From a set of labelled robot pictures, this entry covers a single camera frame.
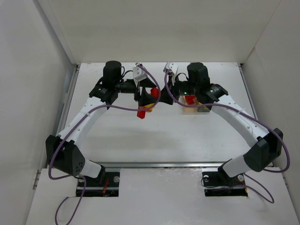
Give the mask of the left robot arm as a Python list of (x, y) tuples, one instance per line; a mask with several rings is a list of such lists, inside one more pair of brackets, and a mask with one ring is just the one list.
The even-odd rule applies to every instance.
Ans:
[(133, 94), (134, 99), (138, 101), (141, 97), (140, 90), (148, 87), (144, 82), (147, 79), (151, 81), (151, 88), (160, 89), (154, 76), (140, 63), (133, 68), (132, 79), (125, 81), (124, 74), (121, 62), (115, 60), (106, 62), (101, 78), (89, 93), (80, 112), (56, 136), (48, 136), (45, 145), (50, 179), (59, 180), (59, 177), (52, 175), (52, 170), (57, 169), (65, 173), (64, 178), (74, 177), (82, 180), (91, 178), (101, 182), (105, 177), (105, 167), (88, 160), (80, 150), (91, 128), (111, 108), (139, 113), (152, 110), (159, 102), (159, 98), (146, 93), (151, 102), (138, 105), (137, 108), (129, 109), (114, 105), (120, 93)]

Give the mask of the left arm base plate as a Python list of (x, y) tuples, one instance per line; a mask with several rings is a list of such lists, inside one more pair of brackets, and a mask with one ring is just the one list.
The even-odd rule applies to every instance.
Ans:
[(75, 194), (80, 197), (118, 197), (120, 184), (120, 170), (108, 169), (104, 179), (98, 183), (95, 179), (86, 177), (86, 188), (83, 192), (84, 182), (78, 181)]

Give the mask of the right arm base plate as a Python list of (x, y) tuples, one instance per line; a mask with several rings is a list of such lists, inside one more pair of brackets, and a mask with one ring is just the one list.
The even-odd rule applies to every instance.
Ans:
[(230, 178), (217, 171), (204, 171), (201, 185), (206, 197), (248, 197), (243, 174)]

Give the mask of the red and yellow lego stack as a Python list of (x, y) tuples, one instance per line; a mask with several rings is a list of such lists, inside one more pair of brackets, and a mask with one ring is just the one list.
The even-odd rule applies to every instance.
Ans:
[(140, 119), (144, 119), (146, 117), (146, 113), (151, 113), (153, 111), (153, 108), (154, 108), (154, 104), (138, 106), (138, 111), (136, 116)]

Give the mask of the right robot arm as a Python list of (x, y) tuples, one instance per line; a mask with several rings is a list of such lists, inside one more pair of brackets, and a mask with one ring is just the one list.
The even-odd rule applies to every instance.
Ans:
[(195, 96), (204, 107), (227, 121), (250, 147), (245, 154), (224, 162), (217, 171), (203, 172), (206, 187), (235, 186), (248, 171), (261, 172), (281, 154), (283, 133), (270, 129), (246, 113), (219, 84), (210, 82), (207, 67), (200, 62), (187, 66), (187, 79), (180, 81), (178, 66), (168, 62), (164, 68), (164, 92), (171, 102), (180, 96)]

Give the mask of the red lego brick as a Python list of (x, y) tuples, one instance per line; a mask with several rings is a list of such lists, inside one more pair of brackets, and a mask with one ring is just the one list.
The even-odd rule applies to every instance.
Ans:
[(184, 100), (187, 105), (196, 105), (197, 104), (196, 96), (185, 96)]

